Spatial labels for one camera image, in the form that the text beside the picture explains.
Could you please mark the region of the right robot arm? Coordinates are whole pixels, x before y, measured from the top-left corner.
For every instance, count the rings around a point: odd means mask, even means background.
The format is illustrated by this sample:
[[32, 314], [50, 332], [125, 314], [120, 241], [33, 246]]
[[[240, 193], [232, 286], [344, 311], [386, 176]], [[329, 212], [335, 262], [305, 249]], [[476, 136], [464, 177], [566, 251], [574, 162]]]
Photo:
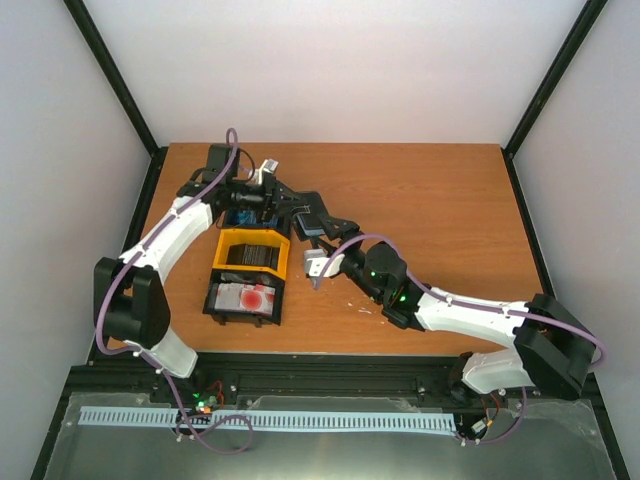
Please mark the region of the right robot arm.
[[564, 400], [580, 397], [590, 370], [605, 358], [602, 342], [554, 297], [528, 302], [456, 295], [420, 282], [386, 237], [367, 240], [357, 223], [319, 213], [323, 232], [311, 237], [304, 270], [313, 284], [345, 275], [400, 329], [451, 332], [499, 346], [460, 356], [450, 384], [475, 394], [536, 388]]

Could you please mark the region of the black card holder wallet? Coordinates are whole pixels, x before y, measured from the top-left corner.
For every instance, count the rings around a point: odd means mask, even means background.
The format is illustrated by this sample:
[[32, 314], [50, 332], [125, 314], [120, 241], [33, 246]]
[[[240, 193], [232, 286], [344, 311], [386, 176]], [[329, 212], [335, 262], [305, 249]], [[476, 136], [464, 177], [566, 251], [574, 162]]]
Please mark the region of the black card holder wallet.
[[300, 196], [306, 201], [306, 207], [292, 216], [293, 228], [300, 241], [309, 240], [324, 234], [322, 223], [318, 216], [327, 213], [322, 197], [317, 191], [301, 192]]

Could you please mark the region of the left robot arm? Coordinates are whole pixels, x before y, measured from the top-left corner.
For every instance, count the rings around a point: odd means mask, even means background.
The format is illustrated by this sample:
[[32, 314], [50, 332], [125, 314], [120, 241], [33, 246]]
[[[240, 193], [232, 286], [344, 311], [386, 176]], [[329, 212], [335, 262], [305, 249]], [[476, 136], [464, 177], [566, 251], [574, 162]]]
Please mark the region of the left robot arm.
[[304, 207], [303, 197], [275, 175], [268, 159], [245, 179], [238, 176], [240, 147], [234, 142], [210, 147], [205, 166], [181, 186], [169, 210], [133, 247], [118, 258], [104, 257], [94, 267], [95, 341], [123, 342], [122, 352], [146, 358], [160, 373], [174, 377], [172, 388], [186, 402], [201, 400], [208, 378], [195, 369], [198, 355], [170, 326], [164, 283], [190, 245], [228, 209], [256, 212], [262, 221]]

